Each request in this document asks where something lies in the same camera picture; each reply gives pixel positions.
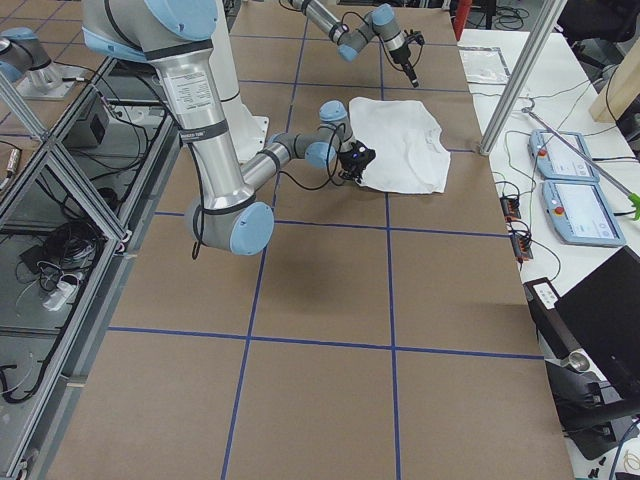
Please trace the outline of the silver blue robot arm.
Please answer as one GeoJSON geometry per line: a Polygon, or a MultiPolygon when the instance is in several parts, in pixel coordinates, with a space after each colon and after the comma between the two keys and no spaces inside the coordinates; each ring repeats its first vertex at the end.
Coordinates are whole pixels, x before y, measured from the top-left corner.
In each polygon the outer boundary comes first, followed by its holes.
{"type": "Polygon", "coordinates": [[[357,140],[339,101],[325,103],[311,134],[278,134],[247,163],[239,162],[215,83],[210,58],[213,36],[225,27],[217,1],[85,1],[83,34],[91,50],[155,69],[179,126],[181,141],[196,164],[198,197],[186,220],[194,247],[251,256],[269,243],[270,206],[256,192],[293,159],[318,167],[341,164],[346,180],[360,181],[375,159],[357,140]]]}
{"type": "Polygon", "coordinates": [[[410,45],[420,47],[425,44],[420,31],[400,28],[394,9],[389,4],[381,4],[360,17],[361,24],[350,28],[342,18],[336,17],[320,1],[287,1],[289,10],[302,13],[315,24],[337,46],[339,55],[351,62],[376,38],[384,47],[393,68],[402,71],[413,88],[419,87],[411,60],[410,45]]]}

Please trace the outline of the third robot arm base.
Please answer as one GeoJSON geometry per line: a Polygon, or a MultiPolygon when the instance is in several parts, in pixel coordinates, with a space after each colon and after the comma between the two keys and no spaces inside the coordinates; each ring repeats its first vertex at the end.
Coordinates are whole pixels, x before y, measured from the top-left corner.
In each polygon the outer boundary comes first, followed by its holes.
{"type": "Polygon", "coordinates": [[[27,27],[1,32],[1,73],[25,99],[62,100],[79,78],[83,67],[55,63],[38,36],[27,27]]]}

